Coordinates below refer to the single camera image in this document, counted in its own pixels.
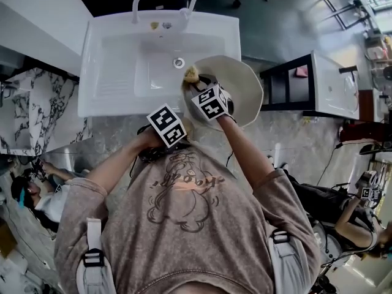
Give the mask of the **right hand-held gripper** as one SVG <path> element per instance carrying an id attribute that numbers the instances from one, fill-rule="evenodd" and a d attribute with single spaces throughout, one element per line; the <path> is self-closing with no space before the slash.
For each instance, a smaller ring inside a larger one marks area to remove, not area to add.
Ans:
<path id="1" fill-rule="evenodd" d="M 209 87 L 192 98 L 192 103 L 207 120 L 212 121 L 222 115 L 232 115 L 234 103 L 231 95 L 220 85 L 214 75 L 199 75 L 204 87 Z"/>

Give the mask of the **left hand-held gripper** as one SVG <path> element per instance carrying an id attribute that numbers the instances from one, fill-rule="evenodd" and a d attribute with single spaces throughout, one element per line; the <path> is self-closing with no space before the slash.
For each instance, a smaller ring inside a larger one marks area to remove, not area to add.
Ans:
<path id="1" fill-rule="evenodd" d="M 184 150 L 189 147 L 189 144 L 186 143 L 187 134 L 184 125 L 168 104 L 163 104 L 150 113 L 147 119 L 149 124 L 141 127 L 138 130 L 138 134 L 152 127 L 164 145 L 143 150 L 138 155 L 141 161 L 156 161 L 161 157 L 172 154 L 174 151 Z"/>

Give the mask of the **beige fibrous scrubber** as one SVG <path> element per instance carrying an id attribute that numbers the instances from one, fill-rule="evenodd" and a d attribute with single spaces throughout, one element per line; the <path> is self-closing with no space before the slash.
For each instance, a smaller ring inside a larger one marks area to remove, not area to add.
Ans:
<path id="1" fill-rule="evenodd" d="M 198 91 L 198 84 L 200 82 L 199 71 L 195 65 L 190 66 L 184 74 L 183 82 L 181 85 L 182 90 L 193 89 L 194 91 Z"/>

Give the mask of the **large white bowl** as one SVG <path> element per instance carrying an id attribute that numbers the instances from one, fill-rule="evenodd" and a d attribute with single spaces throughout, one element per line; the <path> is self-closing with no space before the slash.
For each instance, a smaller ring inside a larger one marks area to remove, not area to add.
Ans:
<path id="1" fill-rule="evenodd" d="M 251 67 L 224 55 L 204 58 L 193 65 L 197 67 L 199 75 L 214 75 L 218 84 L 231 95 L 234 103 L 234 112 L 231 117 L 240 127 L 246 127 L 256 120 L 263 102 L 263 88 Z M 217 118 L 207 121 L 191 101 L 192 98 L 209 87 L 204 87 L 203 84 L 199 83 L 198 91 L 194 91 L 192 88 L 181 89 L 184 115 L 194 125 L 206 126 L 221 131 Z"/>

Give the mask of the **person's left forearm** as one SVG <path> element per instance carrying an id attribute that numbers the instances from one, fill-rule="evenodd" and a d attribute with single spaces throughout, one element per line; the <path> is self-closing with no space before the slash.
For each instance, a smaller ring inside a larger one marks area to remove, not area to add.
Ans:
<path id="1" fill-rule="evenodd" d="M 147 128 L 128 144 L 122 146 L 101 162 L 87 174 L 86 179 L 102 187 L 109 194 L 143 150 L 163 145 L 162 139 L 156 134 L 154 129 Z"/>

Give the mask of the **person's right forearm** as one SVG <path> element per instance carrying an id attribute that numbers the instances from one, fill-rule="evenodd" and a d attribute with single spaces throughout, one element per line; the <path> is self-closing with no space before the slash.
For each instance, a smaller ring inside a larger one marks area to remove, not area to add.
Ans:
<path id="1" fill-rule="evenodd" d="M 233 118 L 222 115 L 217 121 L 232 147 L 245 178 L 251 188 L 256 190 L 257 186 L 266 181 L 267 176 L 274 171 L 273 165 L 246 137 Z"/>

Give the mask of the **white sink with washboard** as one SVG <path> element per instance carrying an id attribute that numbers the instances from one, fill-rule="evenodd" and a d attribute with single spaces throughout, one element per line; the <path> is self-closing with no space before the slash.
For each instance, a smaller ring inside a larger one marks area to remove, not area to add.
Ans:
<path id="1" fill-rule="evenodd" d="M 241 58 L 239 19 L 193 12 L 187 25 L 177 10 L 142 10 L 93 18 L 81 65 L 81 117 L 147 115 L 163 104 L 180 112 L 188 67 L 215 55 Z M 152 30 L 151 22 L 159 22 Z M 172 24 L 170 29 L 163 22 Z"/>

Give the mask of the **black metal stand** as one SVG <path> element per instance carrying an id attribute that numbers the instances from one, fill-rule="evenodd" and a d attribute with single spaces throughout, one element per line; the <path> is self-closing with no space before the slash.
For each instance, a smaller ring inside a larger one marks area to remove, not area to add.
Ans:
<path id="1" fill-rule="evenodd" d="M 297 67 L 307 66 L 308 77 L 295 77 Z M 315 88 L 311 54 L 259 73 L 266 101 L 262 111 L 314 111 Z"/>

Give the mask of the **white arched faucet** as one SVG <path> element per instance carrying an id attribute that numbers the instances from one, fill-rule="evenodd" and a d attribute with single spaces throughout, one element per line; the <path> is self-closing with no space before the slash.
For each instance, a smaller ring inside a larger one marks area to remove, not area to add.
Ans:
<path id="1" fill-rule="evenodd" d="M 132 3 L 132 23 L 133 24 L 138 24 L 139 22 L 139 16 L 138 16 L 138 3 L 140 0 L 134 0 Z M 190 20 L 190 17 L 192 15 L 192 12 L 194 11 L 195 3 L 197 0 L 190 0 L 189 8 L 182 8 L 180 12 L 180 19 L 187 25 L 187 23 Z"/>

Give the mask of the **person's brown printed shirt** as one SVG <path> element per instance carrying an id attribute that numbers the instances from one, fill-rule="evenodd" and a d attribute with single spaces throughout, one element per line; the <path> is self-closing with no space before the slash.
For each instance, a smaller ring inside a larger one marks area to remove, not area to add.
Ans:
<path id="1" fill-rule="evenodd" d="M 66 294 L 78 294 L 90 218 L 104 223 L 102 251 L 118 294 L 169 294 L 189 282 L 227 294 L 275 294 L 274 228 L 290 242 L 279 255 L 294 261 L 283 294 L 307 293 L 319 273 L 319 245 L 280 169 L 248 192 L 220 162 L 189 147 L 145 166 L 112 214 L 106 197 L 88 179 L 69 184 L 54 253 Z"/>

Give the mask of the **white sink basin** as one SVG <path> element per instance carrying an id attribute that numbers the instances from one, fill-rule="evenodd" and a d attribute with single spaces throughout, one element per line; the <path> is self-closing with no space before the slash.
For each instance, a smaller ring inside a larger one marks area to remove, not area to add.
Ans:
<path id="1" fill-rule="evenodd" d="M 355 82 L 349 73 L 340 74 L 344 67 L 317 52 L 311 53 L 315 88 L 315 110 L 329 116 L 358 120 L 359 89 L 358 71 Z"/>

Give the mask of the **marble patterned counter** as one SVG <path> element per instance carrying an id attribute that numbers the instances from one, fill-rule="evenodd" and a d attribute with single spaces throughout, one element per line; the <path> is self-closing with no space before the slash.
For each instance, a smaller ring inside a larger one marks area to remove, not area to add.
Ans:
<path id="1" fill-rule="evenodd" d="M 39 156 L 91 137 L 77 81 L 33 68 L 0 83 L 0 154 Z"/>

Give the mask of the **black faucet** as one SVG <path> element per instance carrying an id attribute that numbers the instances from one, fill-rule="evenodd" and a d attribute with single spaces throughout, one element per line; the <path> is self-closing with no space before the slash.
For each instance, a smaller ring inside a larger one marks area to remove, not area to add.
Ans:
<path id="1" fill-rule="evenodd" d="M 340 74 L 347 74 L 349 73 L 352 77 L 352 81 L 355 82 L 355 72 L 358 71 L 357 66 L 349 66 L 349 67 L 341 67 L 339 68 L 339 73 Z"/>

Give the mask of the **white and black backpack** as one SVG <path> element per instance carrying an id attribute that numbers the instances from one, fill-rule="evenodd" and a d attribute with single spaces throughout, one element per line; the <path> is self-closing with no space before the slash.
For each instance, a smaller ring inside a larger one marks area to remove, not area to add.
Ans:
<path id="1" fill-rule="evenodd" d="M 349 259 L 345 256 L 345 246 L 340 241 L 332 224 L 311 220 L 314 236 L 318 242 L 323 266 L 340 267 Z"/>

